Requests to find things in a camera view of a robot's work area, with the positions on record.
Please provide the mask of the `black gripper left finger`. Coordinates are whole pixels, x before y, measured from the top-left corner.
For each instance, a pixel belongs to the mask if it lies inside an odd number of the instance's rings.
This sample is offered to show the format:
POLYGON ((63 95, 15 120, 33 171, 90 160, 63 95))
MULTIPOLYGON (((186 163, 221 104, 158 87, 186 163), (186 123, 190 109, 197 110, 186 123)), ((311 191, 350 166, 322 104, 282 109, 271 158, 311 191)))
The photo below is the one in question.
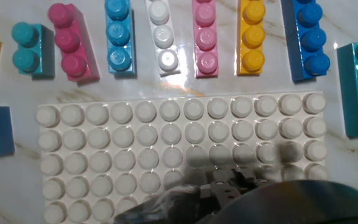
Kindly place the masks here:
POLYGON ((235 184, 236 177, 233 169, 216 170, 210 177, 212 181, 200 187, 202 200, 214 201, 219 205, 228 205, 241 196, 235 184))

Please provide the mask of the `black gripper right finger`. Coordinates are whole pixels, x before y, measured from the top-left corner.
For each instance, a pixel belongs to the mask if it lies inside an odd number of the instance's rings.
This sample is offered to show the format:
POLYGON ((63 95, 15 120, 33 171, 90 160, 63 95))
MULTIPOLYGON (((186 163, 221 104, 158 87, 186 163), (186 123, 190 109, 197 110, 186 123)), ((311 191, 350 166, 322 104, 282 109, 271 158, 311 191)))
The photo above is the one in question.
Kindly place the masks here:
POLYGON ((270 179, 258 179, 252 170, 240 170, 240 174, 242 175, 241 185, 244 187, 262 187, 276 183, 276 181, 270 179))

